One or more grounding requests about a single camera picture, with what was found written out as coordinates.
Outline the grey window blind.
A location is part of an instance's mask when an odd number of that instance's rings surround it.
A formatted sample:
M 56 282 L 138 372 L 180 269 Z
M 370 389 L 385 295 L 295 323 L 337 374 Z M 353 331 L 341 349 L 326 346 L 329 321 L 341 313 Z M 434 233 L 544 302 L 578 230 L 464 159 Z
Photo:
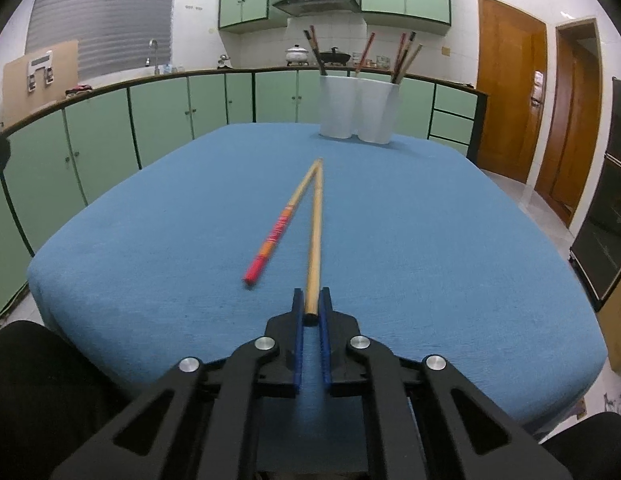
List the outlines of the grey window blind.
M 88 79 L 146 66 L 158 40 L 158 66 L 172 57 L 174 0 L 35 0 L 27 53 L 78 41 L 78 76 Z

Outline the black wok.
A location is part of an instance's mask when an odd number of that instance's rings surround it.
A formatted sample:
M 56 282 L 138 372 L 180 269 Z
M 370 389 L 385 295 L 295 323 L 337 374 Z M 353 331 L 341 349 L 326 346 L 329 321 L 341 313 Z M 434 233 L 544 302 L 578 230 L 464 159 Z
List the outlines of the black wok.
M 337 47 L 331 48 L 329 51 L 320 53 L 321 62 L 330 66 L 347 66 L 351 56 L 345 52 L 341 52 Z

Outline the light wooden chopstick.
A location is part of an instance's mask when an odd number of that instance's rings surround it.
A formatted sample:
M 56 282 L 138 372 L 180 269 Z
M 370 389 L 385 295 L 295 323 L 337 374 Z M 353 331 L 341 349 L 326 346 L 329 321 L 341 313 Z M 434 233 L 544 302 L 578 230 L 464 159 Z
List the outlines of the light wooden chopstick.
M 315 162 L 310 165 L 309 170 L 307 170 L 304 178 L 302 179 L 300 184 L 297 185 L 297 188 L 293 192 L 291 198 L 288 200 L 288 203 L 286 203 L 286 206 L 284 206 L 283 210 L 280 212 L 276 223 L 271 228 L 269 234 L 263 241 L 262 246 L 260 246 L 260 250 L 253 258 L 250 266 L 248 267 L 248 270 L 246 270 L 245 274 L 243 275 L 243 281 L 246 286 L 253 287 L 264 272 L 265 266 L 267 266 L 267 263 L 270 260 L 272 253 L 275 252 L 275 249 L 279 243 L 279 240 L 281 240 L 283 233 L 286 232 L 286 228 L 289 226 L 289 223 L 294 216 L 294 212 L 296 211 L 298 204 L 301 202 L 304 193 L 306 192 L 308 186 L 311 184 L 313 177 L 315 177 L 315 174 L 319 169 L 320 165 L 320 158 L 316 159 Z

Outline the cardboard box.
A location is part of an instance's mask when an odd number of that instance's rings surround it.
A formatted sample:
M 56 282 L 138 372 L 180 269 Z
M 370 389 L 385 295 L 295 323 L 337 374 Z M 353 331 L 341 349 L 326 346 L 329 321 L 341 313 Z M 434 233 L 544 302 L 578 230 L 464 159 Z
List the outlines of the cardboard box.
M 621 283 L 597 314 L 605 337 L 609 363 L 614 372 L 621 372 Z

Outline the plain bamboo chopstick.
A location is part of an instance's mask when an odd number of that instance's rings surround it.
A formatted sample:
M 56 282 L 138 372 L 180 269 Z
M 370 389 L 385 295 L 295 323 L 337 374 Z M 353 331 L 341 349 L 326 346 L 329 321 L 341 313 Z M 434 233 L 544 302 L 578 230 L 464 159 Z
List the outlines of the plain bamboo chopstick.
M 313 326 L 319 318 L 319 291 L 321 273 L 321 232 L 323 232 L 324 161 L 314 178 L 312 222 L 308 255 L 307 284 L 304 307 L 304 323 Z

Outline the metal kettle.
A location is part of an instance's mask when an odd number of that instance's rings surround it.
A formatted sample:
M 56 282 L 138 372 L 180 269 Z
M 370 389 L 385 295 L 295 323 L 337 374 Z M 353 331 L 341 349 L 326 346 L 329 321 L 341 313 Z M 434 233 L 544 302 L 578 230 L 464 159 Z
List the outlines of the metal kettle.
M 223 53 L 219 57 L 217 61 L 217 68 L 219 70 L 231 70 L 232 69 L 232 65 L 230 63 L 230 57 L 226 53 Z

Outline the blue table cloth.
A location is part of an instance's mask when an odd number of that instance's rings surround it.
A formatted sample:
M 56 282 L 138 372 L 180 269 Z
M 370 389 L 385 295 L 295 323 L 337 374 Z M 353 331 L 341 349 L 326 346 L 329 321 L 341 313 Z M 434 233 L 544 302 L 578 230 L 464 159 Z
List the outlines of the blue table cloth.
M 216 130 L 76 214 L 27 281 L 136 393 L 58 479 L 565 479 L 539 437 L 606 356 L 535 223 L 405 136 Z

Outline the bamboo chopstick red pattern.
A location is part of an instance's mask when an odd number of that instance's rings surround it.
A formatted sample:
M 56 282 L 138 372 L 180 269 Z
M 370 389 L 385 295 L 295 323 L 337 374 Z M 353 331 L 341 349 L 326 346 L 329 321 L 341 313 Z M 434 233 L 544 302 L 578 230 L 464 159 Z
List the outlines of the bamboo chopstick red pattern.
M 397 50 L 393 68 L 391 71 L 391 82 L 395 81 L 397 71 L 399 70 L 399 62 L 402 61 L 403 51 L 406 44 L 407 32 L 402 32 L 401 39 L 399 39 L 399 50 Z

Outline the black cabinet at right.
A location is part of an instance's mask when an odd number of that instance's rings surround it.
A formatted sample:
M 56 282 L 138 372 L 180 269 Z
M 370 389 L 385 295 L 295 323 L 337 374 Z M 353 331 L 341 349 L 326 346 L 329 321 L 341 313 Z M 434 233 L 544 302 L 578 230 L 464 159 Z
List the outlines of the black cabinet at right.
M 611 126 L 603 170 L 569 263 L 598 311 L 621 280 L 621 79 L 614 78 Z

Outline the black range hood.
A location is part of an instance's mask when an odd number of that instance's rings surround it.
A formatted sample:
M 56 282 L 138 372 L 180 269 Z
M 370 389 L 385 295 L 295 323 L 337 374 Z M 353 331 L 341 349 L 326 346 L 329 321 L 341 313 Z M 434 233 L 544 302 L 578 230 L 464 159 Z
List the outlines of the black range hood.
M 361 12 L 356 0 L 280 0 L 274 6 L 294 18 L 320 13 Z

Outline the cardboard board with bracket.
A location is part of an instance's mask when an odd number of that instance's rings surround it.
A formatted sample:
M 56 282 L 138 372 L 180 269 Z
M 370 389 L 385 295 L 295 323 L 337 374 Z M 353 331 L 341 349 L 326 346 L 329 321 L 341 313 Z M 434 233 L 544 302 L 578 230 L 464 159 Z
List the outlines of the cardboard board with bracket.
M 78 84 L 78 41 L 64 41 L 27 53 L 4 66 L 0 119 L 11 127 L 65 99 Z

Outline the grey metal spoon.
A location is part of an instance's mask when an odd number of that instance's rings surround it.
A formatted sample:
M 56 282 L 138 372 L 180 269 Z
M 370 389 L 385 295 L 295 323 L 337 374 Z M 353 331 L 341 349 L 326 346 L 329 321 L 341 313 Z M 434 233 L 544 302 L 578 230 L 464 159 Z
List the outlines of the grey metal spoon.
M 415 50 L 411 52 L 410 55 L 406 56 L 405 60 L 402 63 L 401 68 L 399 69 L 399 73 L 397 74 L 397 77 L 395 78 L 396 84 L 400 84 L 402 80 L 405 78 L 408 70 L 411 68 L 411 64 L 415 62 L 415 59 L 417 58 L 422 48 L 423 48 L 422 44 L 418 44 L 417 47 L 415 47 Z

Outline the bamboo chopstick orange band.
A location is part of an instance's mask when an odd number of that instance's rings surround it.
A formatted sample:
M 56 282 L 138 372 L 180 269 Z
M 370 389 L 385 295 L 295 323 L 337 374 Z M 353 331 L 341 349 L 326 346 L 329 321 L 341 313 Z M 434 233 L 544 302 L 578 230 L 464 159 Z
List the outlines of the bamboo chopstick orange band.
M 361 72 L 361 69 L 364 67 L 365 63 L 366 63 L 366 58 L 367 55 L 369 53 L 369 50 L 371 48 L 371 45 L 373 44 L 373 40 L 375 40 L 376 37 L 376 33 L 375 32 L 370 32 L 370 35 L 368 37 L 368 40 L 365 44 L 365 48 L 363 50 L 363 52 L 361 52 L 361 57 L 359 58 L 359 61 L 356 65 L 355 68 L 355 76 L 354 77 L 358 77 L 359 73 Z

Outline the bamboo chopstick red end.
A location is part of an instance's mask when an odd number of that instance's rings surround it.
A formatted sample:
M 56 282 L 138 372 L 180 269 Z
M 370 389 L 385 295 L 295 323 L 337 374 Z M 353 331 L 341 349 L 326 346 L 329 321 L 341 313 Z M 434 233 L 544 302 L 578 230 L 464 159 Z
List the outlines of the bamboo chopstick red end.
M 314 54 L 316 56 L 316 60 L 317 60 L 317 64 L 318 64 L 318 67 L 319 67 L 320 75 L 321 76 L 327 76 L 326 66 L 325 66 L 325 63 L 324 63 L 323 59 L 321 58 L 321 54 L 320 54 L 320 50 L 319 50 L 319 46 L 318 46 L 318 41 L 317 41 L 317 36 L 316 36 L 316 30 L 315 30 L 315 26 L 313 24 L 309 25 L 309 33 L 310 33 L 310 43 L 312 44 L 312 48 L 313 48 Z

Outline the black chopstick gold band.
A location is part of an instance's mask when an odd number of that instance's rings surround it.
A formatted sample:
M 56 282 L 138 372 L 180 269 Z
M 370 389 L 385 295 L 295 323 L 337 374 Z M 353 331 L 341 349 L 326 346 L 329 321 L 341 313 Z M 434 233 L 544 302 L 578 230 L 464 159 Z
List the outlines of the black chopstick gold band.
M 304 29 L 303 32 L 304 32 L 304 35 L 305 35 L 305 37 L 306 37 L 306 39 L 307 39 L 307 41 L 308 41 L 308 43 L 310 45 L 310 48 L 312 49 L 313 55 L 315 55 L 320 75 L 321 76 L 326 76 L 327 75 L 326 67 L 325 67 L 325 64 L 324 64 L 323 60 L 321 59 L 320 52 L 319 52 L 319 49 L 318 49 L 318 46 L 317 46 L 317 41 L 316 41 L 313 33 L 310 32 L 307 29 Z

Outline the white cooking pot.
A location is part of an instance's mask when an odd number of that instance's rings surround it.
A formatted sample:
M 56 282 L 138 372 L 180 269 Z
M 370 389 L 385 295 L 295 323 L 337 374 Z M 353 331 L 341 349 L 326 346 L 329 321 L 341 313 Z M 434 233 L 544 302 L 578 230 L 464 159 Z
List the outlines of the white cooking pot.
M 308 65 L 308 50 L 301 47 L 299 44 L 294 44 L 293 47 L 286 49 L 286 65 L 288 66 L 307 66 Z

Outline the white double utensil holder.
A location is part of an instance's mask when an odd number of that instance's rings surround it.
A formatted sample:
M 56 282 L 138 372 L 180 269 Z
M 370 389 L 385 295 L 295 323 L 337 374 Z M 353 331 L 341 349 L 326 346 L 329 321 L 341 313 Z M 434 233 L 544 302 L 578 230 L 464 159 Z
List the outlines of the white double utensil holder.
M 319 133 L 330 139 L 357 138 L 385 145 L 399 114 L 399 85 L 343 76 L 321 76 Z

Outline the brown wooden door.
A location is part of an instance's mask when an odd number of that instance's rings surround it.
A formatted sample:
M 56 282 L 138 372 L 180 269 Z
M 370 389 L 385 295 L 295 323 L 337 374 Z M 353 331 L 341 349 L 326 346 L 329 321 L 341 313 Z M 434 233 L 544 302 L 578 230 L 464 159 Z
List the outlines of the brown wooden door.
M 547 27 L 497 0 L 479 0 L 479 23 L 477 88 L 487 105 L 478 164 L 524 183 L 544 109 Z

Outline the chrome kitchen faucet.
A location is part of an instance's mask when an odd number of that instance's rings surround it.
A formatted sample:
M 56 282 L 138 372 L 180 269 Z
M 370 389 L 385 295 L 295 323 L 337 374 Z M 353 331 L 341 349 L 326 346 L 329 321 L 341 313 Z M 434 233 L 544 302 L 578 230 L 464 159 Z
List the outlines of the chrome kitchen faucet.
M 158 40 L 154 38 L 149 40 L 146 66 L 153 67 L 154 76 L 160 75 L 160 66 L 158 66 Z

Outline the green lower kitchen cabinets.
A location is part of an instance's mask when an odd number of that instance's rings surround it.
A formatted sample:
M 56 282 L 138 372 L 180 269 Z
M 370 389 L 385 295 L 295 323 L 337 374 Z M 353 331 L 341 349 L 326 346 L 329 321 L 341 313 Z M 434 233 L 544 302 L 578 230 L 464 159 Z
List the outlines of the green lower kitchen cabinets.
M 448 177 L 469 174 L 458 143 L 393 136 L 376 146 L 320 136 L 316 119 L 268 122 L 254 112 L 207 132 L 187 116 L 184 78 L 118 88 L 64 105 L 4 136 L 0 174 L 0 311 L 33 276 L 71 294 L 122 299 L 120 278 L 212 298 L 235 294 L 257 239 L 314 159 L 329 179 L 326 233 L 345 232 L 333 281 L 390 270 L 366 233 L 389 237 L 429 216 Z

